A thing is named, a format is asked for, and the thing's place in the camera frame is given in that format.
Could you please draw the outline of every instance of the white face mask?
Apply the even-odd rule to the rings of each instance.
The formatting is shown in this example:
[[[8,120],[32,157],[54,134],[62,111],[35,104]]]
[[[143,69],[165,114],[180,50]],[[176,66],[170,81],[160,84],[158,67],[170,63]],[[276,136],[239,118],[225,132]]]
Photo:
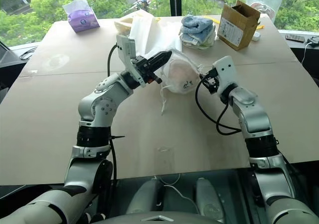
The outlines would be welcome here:
[[[172,50],[172,55],[169,61],[158,69],[155,74],[163,80],[160,90],[162,97],[163,114],[165,110],[166,98],[163,94],[163,89],[168,89],[173,93],[186,94],[194,90],[200,81],[198,69],[185,54],[178,50]]]

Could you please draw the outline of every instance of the table surface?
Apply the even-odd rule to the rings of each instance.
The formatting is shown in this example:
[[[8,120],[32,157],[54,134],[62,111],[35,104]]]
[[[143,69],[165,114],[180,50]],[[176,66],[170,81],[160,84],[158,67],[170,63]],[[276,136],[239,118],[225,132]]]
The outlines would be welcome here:
[[[231,55],[240,84],[259,95],[288,160],[317,160],[319,90],[271,21],[260,20],[265,25],[259,30],[261,40],[243,50],[217,40],[208,50],[184,47],[183,52],[206,69]],[[63,182],[76,143],[78,103],[107,76],[107,56],[116,42],[114,19],[99,22],[100,28],[81,33],[74,33],[66,21],[54,23],[4,99],[0,185]],[[123,68],[114,54],[111,71]],[[119,178],[248,167],[242,135],[219,135],[197,108],[194,92],[165,95],[163,115],[156,83],[136,89],[119,106],[112,125],[114,135],[126,136],[114,142]],[[199,90],[199,101],[212,117],[223,109],[218,97],[205,89]],[[230,109],[223,123],[238,126]]]

